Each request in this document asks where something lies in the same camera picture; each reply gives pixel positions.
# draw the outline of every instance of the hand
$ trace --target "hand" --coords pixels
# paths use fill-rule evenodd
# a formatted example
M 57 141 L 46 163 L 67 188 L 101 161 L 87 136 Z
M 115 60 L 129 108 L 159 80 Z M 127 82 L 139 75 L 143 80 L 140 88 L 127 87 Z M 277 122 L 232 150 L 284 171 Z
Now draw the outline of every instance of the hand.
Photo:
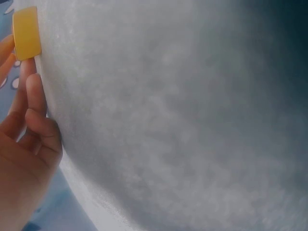
M 17 141 L 25 124 L 26 132 Z M 46 118 L 46 100 L 35 62 L 23 61 L 15 99 L 0 124 L 0 230 L 20 231 L 28 222 L 61 156 L 60 133 L 57 124 Z
M 12 53 L 14 49 L 14 37 L 9 35 L 0 42 L 0 85 L 5 80 L 11 67 L 16 61 L 15 55 Z

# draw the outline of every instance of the yellow sticker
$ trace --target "yellow sticker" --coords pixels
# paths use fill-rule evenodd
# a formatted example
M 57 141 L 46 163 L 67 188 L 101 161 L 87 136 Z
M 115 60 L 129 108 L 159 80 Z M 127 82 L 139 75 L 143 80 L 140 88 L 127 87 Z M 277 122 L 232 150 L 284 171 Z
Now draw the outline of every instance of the yellow sticker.
M 17 60 L 32 58 L 41 53 L 38 10 L 36 6 L 13 14 L 13 34 Z

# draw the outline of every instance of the finger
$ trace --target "finger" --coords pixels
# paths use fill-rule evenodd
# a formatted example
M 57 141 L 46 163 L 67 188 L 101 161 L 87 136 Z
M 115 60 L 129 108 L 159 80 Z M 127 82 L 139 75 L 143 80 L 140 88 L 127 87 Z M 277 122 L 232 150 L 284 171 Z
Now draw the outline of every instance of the finger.
M 30 75 L 26 80 L 26 92 L 28 98 L 28 108 L 33 109 L 41 116 L 46 115 L 46 100 L 43 90 L 43 85 L 39 74 Z M 40 146 L 39 137 L 36 133 L 27 128 L 26 133 L 20 139 L 19 145 L 23 148 L 36 153 Z
M 57 124 L 33 109 L 27 110 L 26 124 L 28 128 L 40 137 L 41 148 L 38 151 L 37 157 L 54 171 L 62 157 L 62 145 Z
M 28 98 L 28 108 L 33 109 L 40 115 L 46 115 L 46 99 L 42 80 L 39 74 L 33 74 L 26 80 L 26 92 Z
M 0 42 L 0 66 L 8 59 L 14 49 L 14 36 L 9 35 Z
M 34 59 L 25 60 L 21 63 L 19 85 L 15 98 L 8 116 L 0 124 L 0 131 L 14 140 L 18 138 L 25 124 L 25 113 L 28 108 L 26 79 L 29 75 L 35 73 L 35 71 Z
M 5 78 L 8 76 L 15 61 L 16 61 L 16 57 L 13 53 L 11 53 L 9 57 L 7 58 L 7 60 L 4 62 L 4 64 L 0 66 L 0 85 L 1 83 L 3 83 Z

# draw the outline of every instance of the foam sheet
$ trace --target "foam sheet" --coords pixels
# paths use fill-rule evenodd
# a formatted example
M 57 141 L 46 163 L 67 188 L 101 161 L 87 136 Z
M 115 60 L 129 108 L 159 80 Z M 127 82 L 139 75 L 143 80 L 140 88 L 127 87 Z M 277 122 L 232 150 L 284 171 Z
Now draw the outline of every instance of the foam sheet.
M 98 230 L 307 229 L 307 72 L 275 1 L 15 2 L 38 7 L 62 170 Z

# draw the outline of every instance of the blue fabric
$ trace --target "blue fabric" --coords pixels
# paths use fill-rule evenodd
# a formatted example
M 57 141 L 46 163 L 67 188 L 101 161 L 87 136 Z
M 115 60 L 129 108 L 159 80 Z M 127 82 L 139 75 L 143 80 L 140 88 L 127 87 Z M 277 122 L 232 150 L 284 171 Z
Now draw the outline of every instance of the blue fabric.
M 0 39 L 11 33 L 13 0 L 0 4 Z M 0 120 L 10 108 L 18 86 L 19 65 L 0 83 Z M 40 208 L 33 214 L 23 231 L 95 231 L 95 227 L 74 198 L 60 170 L 57 171 L 50 190 Z
M 6 2 L 6 1 L 9 1 L 9 0 L 0 0 L 0 3 L 4 3 L 4 2 Z

